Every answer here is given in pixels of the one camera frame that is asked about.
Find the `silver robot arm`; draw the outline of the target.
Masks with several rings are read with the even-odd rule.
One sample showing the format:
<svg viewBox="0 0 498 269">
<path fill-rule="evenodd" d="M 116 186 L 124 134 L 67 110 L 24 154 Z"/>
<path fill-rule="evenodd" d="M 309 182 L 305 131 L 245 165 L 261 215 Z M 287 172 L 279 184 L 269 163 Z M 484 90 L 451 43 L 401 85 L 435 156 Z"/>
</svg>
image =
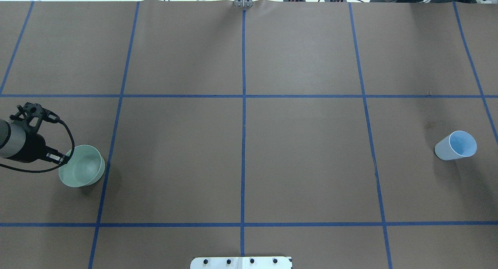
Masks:
<svg viewBox="0 0 498 269">
<path fill-rule="evenodd" d="M 69 156 L 46 145 L 45 138 L 26 122 L 1 120 L 0 155 L 21 163 L 37 160 L 66 164 Z"/>
</svg>

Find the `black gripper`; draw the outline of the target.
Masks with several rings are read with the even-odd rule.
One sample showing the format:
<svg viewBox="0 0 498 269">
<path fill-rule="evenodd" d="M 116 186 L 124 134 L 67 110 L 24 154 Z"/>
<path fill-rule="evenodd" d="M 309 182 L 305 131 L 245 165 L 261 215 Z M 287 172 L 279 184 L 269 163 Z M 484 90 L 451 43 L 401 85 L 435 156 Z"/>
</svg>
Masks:
<svg viewBox="0 0 498 269">
<path fill-rule="evenodd" d="M 48 153 L 45 139 L 41 135 L 27 134 L 23 147 L 14 155 L 14 161 L 32 163 L 37 160 L 52 163 L 66 163 L 66 155 L 61 153 Z"/>
</svg>

